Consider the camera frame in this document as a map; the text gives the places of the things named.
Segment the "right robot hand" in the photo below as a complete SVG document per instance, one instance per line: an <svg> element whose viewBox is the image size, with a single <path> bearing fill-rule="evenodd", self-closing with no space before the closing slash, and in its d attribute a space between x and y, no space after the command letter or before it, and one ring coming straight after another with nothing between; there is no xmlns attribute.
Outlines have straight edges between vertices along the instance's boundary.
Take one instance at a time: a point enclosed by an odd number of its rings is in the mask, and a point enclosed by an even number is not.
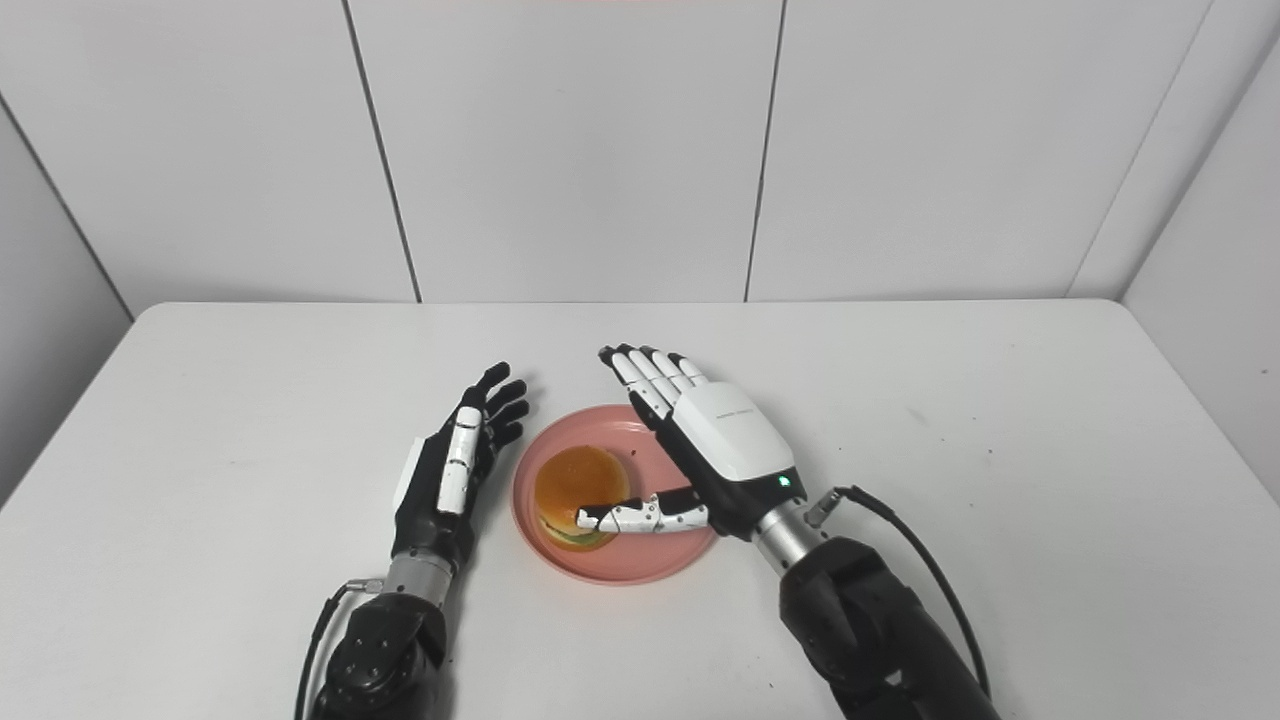
<svg viewBox="0 0 1280 720"><path fill-rule="evenodd" d="M794 451L739 386L712 380L690 357L650 346L605 346L598 357L687 486L581 503L573 511L577 528L667 534L709 527L750 541L771 512L806 501Z"/></svg>

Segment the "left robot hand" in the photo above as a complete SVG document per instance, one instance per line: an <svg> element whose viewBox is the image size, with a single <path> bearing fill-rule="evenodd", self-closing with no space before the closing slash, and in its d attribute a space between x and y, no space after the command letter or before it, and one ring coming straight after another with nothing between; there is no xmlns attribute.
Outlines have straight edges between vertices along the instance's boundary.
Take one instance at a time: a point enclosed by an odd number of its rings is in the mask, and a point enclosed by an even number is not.
<svg viewBox="0 0 1280 720"><path fill-rule="evenodd" d="M408 484L396 507L390 556L430 553L453 570L476 544L474 511L502 451L524 434L529 387L508 363L488 368L461 396L439 430L410 461Z"/></svg>

